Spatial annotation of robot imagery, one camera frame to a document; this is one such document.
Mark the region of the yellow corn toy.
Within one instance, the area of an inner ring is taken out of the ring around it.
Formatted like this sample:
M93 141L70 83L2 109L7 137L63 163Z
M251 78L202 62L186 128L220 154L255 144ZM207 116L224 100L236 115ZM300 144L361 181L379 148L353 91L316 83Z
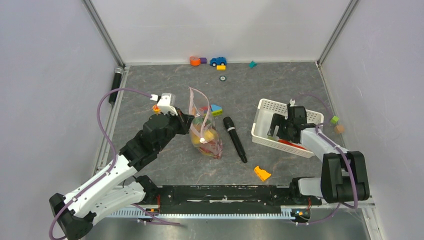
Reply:
M193 145L214 144L214 142L216 142L219 138L217 131L214 129L205 130L203 136L198 136L193 131L189 134Z

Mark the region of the clear polka dot zip bag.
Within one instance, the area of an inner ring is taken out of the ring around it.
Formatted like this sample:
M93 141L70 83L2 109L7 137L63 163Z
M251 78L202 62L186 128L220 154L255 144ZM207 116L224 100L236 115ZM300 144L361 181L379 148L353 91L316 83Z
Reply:
M208 111L206 115L203 115L203 113L201 113L201 111L199 110L199 108L202 108L202 107L208 108L209 105L211 105L210 102L209 102L209 99L207 98L207 96L203 92L201 92L200 90L195 89L193 87L189 88L188 113L190 115L193 115L194 118L196 118L196 117L204 118L201 131L200 132L196 131L191 124L190 129L189 129L189 133L194 132L199 137L202 137L206 130L214 129L217 132L217 135L218 135L218 139L213 144L211 144L211 143L196 144L196 145L193 144L193 146L197 150L198 150L198 148L205 148L205 149L213 152L214 154L220 154L220 158L221 158L222 153L223 153L223 141L222 141L222 139L221 139L221 137L220 137L220 135L219 135L219 133L216 129L214 116L211 115L210 111Z

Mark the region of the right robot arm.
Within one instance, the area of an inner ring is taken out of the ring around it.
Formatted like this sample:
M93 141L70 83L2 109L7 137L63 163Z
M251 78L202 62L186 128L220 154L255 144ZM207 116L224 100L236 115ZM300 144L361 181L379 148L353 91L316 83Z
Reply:
M319 124L309 123L304 106L289 105L286 116L273 114L267 135L302 145L322 163L320 177L292 180L288 196L293 203L302 204L313 196L327 203L340 203L355 209L360 201L369 199L365 156L331 140Z

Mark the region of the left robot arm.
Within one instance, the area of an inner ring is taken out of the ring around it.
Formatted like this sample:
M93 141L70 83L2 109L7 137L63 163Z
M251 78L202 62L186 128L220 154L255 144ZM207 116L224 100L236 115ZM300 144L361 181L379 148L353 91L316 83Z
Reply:
M110 213L141 201L153 203L157 190L150 185L137 181L119 191L113 188L154 161L176 135L188 134L194 118L180 109L176 115L151 115L105 168L75 190L50 197L54 215L50 227L58 224L65 239L79 240Z

